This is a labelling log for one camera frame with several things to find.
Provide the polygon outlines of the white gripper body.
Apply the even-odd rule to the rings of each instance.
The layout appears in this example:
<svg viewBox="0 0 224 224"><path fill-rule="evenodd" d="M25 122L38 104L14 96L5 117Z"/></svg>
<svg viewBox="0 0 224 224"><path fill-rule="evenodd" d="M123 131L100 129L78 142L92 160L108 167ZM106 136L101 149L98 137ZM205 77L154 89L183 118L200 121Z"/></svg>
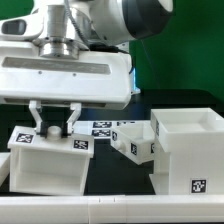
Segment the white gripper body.
<svg viewBox="0 0 224 224"><path fill-rule="evenodd" d="M131 67L123 53L82 51L76 60L52 59L30 42L0 41L0 102L121 110L131 99Z"/></svg>

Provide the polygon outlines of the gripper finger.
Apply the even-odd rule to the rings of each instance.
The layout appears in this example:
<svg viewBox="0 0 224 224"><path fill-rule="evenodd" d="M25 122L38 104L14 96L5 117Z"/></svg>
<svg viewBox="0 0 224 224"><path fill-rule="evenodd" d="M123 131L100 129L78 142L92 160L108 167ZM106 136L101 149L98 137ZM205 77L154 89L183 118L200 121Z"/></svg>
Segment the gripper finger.
<svg viewBox="0 0 224 224"><path fill-rule="evenodd" d="M31 100L29 102L29 110L36 122L36 134L45 136L47 134L47 123L41 117L42 105L40 101Z"/></svg>
<svg viewBox="0 0 224 224"><path fill-rule="evenodd" d="M70 104L70 116L66 122L66 131L68 135L73 133L73 125L79 119L81 115L82 105L80 103L71 103Z"/></svg>

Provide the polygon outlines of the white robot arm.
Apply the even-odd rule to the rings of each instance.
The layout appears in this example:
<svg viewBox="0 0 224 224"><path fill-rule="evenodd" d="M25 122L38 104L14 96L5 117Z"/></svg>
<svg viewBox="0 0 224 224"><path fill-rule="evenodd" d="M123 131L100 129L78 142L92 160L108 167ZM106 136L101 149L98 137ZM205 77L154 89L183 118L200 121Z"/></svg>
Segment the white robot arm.
<svg viewBox="0 0 224 224"><path fill-rule="evenodd" d="M0 103L120 110L133 94L131 55L120 46L161 33L173 0L33 0L30 14L0 20Z"/></svg>

